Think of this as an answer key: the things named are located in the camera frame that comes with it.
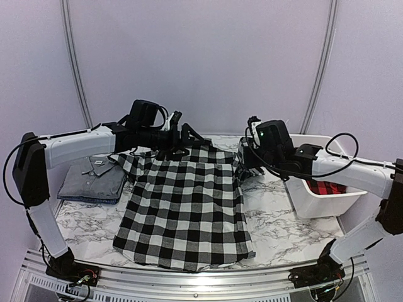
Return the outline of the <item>black white plaid shirt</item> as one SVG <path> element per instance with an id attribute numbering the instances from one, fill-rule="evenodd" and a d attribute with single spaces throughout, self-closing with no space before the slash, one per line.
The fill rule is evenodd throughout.
<path id="1" fill-rule="evenodd" d="M 113 248 L 141 265 L 197 272 L 255 257 L 247 230 L 238 153 L 212 142 L 178 160 L 152 152 L 111 156 L 133 187 Z"/>

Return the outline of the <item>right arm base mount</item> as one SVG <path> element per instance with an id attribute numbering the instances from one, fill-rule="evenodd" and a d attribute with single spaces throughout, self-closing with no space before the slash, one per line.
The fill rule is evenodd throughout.
<path id="1" fill-rule="evenodd" d="M 288 280 L 293 283 L 294 288 L 303 288 L 331 281 L 340 281 L 344 277 L 344 269 L 339 265 L 314 264 L 291 269 Z"/>

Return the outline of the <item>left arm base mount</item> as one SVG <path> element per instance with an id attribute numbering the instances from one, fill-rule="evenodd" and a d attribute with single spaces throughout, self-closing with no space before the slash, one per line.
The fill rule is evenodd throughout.
<path id="1" fill-rule="evenodd" d="M 48 276 L 70 282 L 72 286 L 96 286 L 99 279 L 100 268 L 98 266 L 75 262 L 68 273 L 58 273 L 55 267 L 50 266 L 47 267 L 45 272 Z"/>

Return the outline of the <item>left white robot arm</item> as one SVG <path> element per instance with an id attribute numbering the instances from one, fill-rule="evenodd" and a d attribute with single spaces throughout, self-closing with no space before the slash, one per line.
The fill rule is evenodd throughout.
<path id="1" fill-rule="evenodd" d="M 204 139 L 187 123 L 180 125 L 182 114 L 167 114 L 163 106 L 137 99 L 129 114 L 116 122 L 74 132 L 37 136 L 25 133 L 19 145 L 10 151 L 15 158 L 12 177 L 34 234 L 50 254 L 50 271 L 73 280 L 79 265 L 63 238 L 49 205 L 47 172 L 62 164 L 101 154 L 116 154 L 135 147 L 157 152 L 159 159 L 177 159 L 188 155 L 187 146 Z"/>

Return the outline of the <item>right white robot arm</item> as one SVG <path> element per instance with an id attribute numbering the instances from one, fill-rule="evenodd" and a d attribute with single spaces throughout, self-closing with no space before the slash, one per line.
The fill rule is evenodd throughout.
<path id="1" fill-rule="evenodd" d="M 385 237 L 402 234 L 402 159 L 379 162 L 331 150 L 331 138 L 324 146 L 303 143 L 294 146 L 282 120 L 262 121 L 252 116 L 241 140 L 241 162 L 248 169 L 265 168 L 288 181 L 303 179 L 317 184 L 334 184 L 365 191 L 380 198 L 378 210 L 343 237 L 327 244 L 312 268 L 312 277 L 324 282 L 337 267 Z"/>

